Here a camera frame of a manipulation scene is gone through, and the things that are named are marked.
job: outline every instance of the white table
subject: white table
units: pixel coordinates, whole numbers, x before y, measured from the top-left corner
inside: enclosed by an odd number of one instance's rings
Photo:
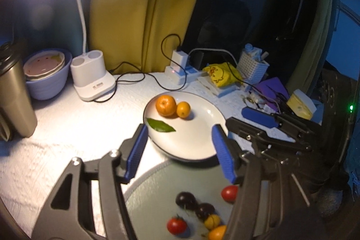
[[[163,73],[154,75],[163,86],[176,88]],[[141,74],[133,74],[126,79],[141,77]],[[240,91],[217,98],[199,82],[188,84],[183,91],[199,94],[211,101],[226,118],[234,116],[250,122],[241,116],[245,104]],[[162,92],[164,90],[155,80],[147,76],[139,83],[120,83],[115,96],[106,103],[83,102],[68,81],[55,98],[34,101],[38,125],[32,137],[15,139],[11,143],[0,142],[0,147],[10,148],[10,156],[0,157],[0,196],[19,226],[30,235],[42,205],[71,158],[81,157],[83,161],[98,159],[109,150],[118,148],[143,122],[147,102]],[[289,140],[277,129],[250,123],[265,129],[269,136]],[[248,141],[238,138],[238,142],[242,148],[252,150]],[[167,157],[148,141],[136,178],[165,160]],[[96,229],[104,235],[97,184],[93,184],[92,190]]]

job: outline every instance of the blue bowl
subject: blue bowl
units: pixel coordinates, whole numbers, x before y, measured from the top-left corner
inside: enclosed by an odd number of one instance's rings
[[[69,73],[69,66],[72,61],[72,55],[69,51],[59,48],[51,48],[35,52],[34,54],[28,56],[24,62],[26,62],[33,55],[48,50],[58,50],[64,53],[65,65],[61,70],[44,79],[38,81],[26,81],[26,86],[29,90],[30,96],[36,100],[48,100],[55,97],[58,93],[61,92],[61,90],[65,86]]]

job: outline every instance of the white ceramic plate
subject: white ceramic plate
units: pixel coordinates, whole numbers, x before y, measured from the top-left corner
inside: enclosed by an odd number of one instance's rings
[[[26,78],[31,81],[53,75],[64,67],[65,55],[57,50],[45,50],[32,56],[24,64]]]
[[[188,102],[191,107],[189,118],[165,118],[159,115],[155,102],[163,94],[173,96],[176,103]],[[162,120],[176,131],[158,132],[149,126],[147,118]],[[145,107],[143,119],[154,144],[168,156],[180,161],[203,161],[216,155],[211,139],[214,124],[220,124],[227,134],[225,117],[219,109],[204,98],[187,92],[162,93],[152,98]]]

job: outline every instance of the white lamp base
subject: white lamp base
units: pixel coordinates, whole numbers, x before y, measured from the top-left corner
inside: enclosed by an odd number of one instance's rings
[[[105,76],[101,79],[92,82],[84,87],[77,87],[74,85],[74,88],[79,95],[80,99],[83,101],[93,101],[96,98],[104,95],[115,86],[114,76],[106,72]]]
[[[105,69],[100,50],[75,57],[70,69],[74,88],[83,101],[93,101],[115,87],[115,78]]]

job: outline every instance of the black cable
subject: black cable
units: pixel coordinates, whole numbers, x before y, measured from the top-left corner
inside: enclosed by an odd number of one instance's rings
[[[137,71],[137,72],[126,72],[126,73],[121,74],[121,75],[116,79],[116,81],[115,81],[115,83],[116,83],[116,84],[115,84],[115,90],[114,90],[114,92],[112,93],[112,95],[111,95],[109,98],[107,98],[106,100],[104,100],[104,101],[96,101],[96,100],[94,100],[94,102],[96,102],[96,103],[104,103],[104,102],[109,101],[109,100],[115,95],[115,93],[116,93],[117,86],[118,86],[118,82],[138,83],[138,82],[141,82],[141,81],[143,81],[143,80],[145,79],[145,75],[150,75],[151,77],[153,77],[153,78],[155,79],[156,83],[157,83],[162,89],[164,89],[164,90],[166,90],[166,91],[180,91],[181,89],[183,89],[183,88],[185,87],[186,81],[187,81],[187,76],[188,76],[187,72],[185,71],[185,69],[184,69],[180,64],[176,63],[176,62],[173,61],[171,58],[169,58],[168,56],[166,56],[165,53],[164,53],[164,50],[163,50],[163,45],[164,45],[164,42],[165,42],[166,38],[171,37],[171,36],[177,37],[177,38],[179,39],[179,46],[181,45],[181,38],[180,38],[180,36],[179,36],[178,34],[169,34],[168,36],[166,36],[166,37],[162,40],[160,49],[161,49],[161,53],[163,54],[163,56],[165,56],[168,60],[170,60],[170,61],[172,61],[173,63],[175,63],[177,66],[179,66],[179,67],[184,71],[184,73],[185,73],[185,81],[184,81],[183,85],[182,85],[180,88],[177,88],[177,89],[168,89],[168,88],[162,86],[162,85],[160,84],[160,82],[157,80],[157,78],[156,78],[154,75],[152,75],[152,74],[150,74],[150,73],[145,73],[145,72],[143,72],[140,68],[138,68],[137,66],[135,66],[134,64],[129,63],[129,62],[127,62],[127,61],[123,61],[123,62],[122,62],[121,64],[119,64],[116,68],[109,70],[109,73],[113,74],[114,71],[116,71],[118,68],[120,68],[123,64],[128,64],[128,65],[136,68],[138,71]],[[143,74],[143,78],[140,79],[140,80],[136,80],[136,81],[119,80],[119,79],[120,79],[122,76],[124,76],[124,75],[134,74],[134,73],[141,73],[141,74]]]
[[[230,67],[230,65],[229,65],[229,62],[226,60],[226,58],[225,58],[224,56],[223,56],[223,58],[224,58],[224,60],[225,60],[225,62],[226,62],[226,64],[227,64],[227,67],[229,68],[231,74],[235,77],[235,79],[237,79],[238,81],[240,81],[240,82],[242,82],[242,83],[244,83],[244,84],[247,84],[247,85],[249,85],[250,87],[252,87],[255,91],[257,91],[257,93],[258,93],[260,96],[262,96],[263,98],[265,98],[265,100],[268,101],[269,103],[275,103],[276,106],[277,106],[277,108],[278,108],[279,113],[281,113],[280,106],[279,106],[279,104],[278,104],[278,102],[277,102],[276,100],[271,99],[271,98],[265,96],[265,95],[264,95],[257,87],[255,87],[254,85],[249,84],[248,82],[245,82],[245,81],[239,79],[236,75],[234,75],[234,73],[233,73],[233,71],[231,70],[231,67]]]
[[[227,64],[227,67],[229,68],[231,74],[234,76],[235,79],[237,79],[238,81],[240,81],[240,82],[242,82],[242,83],[244,83],[244,84],[249,85],[250,87],[254,88],[256,91],[258,91],[258,92],[261,93],[261,91],[260,91],[258,88],[256,88],[254,85],[249,84],[248,82],[245,82],[245,81],[243,81],[242,79],[239,79],[236,75],[234,75],[234,73],[233,73],[233,71],[231,70],[231,67],[230,67],[230,62],[225,58],[225,56],[223,56],[223,59],[225,60],[225,62],[226,62],[226,64]]]

